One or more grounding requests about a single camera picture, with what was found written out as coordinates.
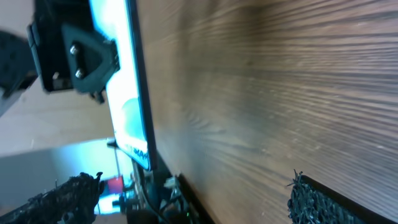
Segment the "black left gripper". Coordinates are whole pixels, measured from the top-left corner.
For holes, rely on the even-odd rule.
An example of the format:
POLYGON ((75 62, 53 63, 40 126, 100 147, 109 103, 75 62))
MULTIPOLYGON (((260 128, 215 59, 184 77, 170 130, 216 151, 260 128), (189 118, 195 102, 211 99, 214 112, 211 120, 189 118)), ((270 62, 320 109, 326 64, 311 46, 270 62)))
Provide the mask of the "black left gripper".
POLYGON ((119 55, 114 40, 81 29, 92 27, 88 0, 34 1, 28 40, 45 91, 73 88, 104 103, 106 84, 120 69, 119 55))

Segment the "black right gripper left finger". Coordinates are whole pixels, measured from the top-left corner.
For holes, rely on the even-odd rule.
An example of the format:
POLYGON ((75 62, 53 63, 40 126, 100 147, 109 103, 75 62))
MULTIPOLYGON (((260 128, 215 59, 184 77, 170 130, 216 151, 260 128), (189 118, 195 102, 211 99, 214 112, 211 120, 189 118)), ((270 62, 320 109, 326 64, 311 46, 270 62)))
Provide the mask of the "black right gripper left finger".
POLYGON ((70 177, 53 190, 28 199, 27 203, 1 216, 1 224, 92 224, 95 207, 104 192, 102 172, 70 177))

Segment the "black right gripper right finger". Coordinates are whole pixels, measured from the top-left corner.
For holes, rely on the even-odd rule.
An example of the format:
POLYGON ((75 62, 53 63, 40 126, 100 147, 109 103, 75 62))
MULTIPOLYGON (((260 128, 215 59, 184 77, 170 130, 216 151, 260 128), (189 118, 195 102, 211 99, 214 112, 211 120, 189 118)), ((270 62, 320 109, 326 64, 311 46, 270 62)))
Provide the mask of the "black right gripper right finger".
POLYGON ((397 224, 331 188, 295 172, 287 202, 293 224, 397 224))

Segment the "Samsung Galaxy smartphone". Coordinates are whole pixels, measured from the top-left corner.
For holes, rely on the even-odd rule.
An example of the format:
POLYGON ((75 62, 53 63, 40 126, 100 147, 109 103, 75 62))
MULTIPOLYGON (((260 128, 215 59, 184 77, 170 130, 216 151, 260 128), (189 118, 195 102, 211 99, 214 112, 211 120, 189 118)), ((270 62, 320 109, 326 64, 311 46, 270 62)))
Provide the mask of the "Samsung Galaxy smartphone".
POLYGON ((95 30, 116 43, 120 69, 106 84, 118 147, 143 169, 153 170, 157 148, 143 44, 135 0, 90 0, 95 30))

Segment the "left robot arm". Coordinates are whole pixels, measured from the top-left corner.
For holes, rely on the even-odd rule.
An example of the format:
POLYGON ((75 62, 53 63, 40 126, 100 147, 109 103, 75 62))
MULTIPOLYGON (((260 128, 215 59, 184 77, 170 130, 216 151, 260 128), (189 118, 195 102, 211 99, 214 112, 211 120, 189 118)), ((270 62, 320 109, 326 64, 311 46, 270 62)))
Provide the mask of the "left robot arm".
POLYGON ((47 93, 75 90, 104 103, 119 69, 116 42, 94 29, 88 1, 35 1, 26 38, 1 31, 1 113, 36 80, 47 93))

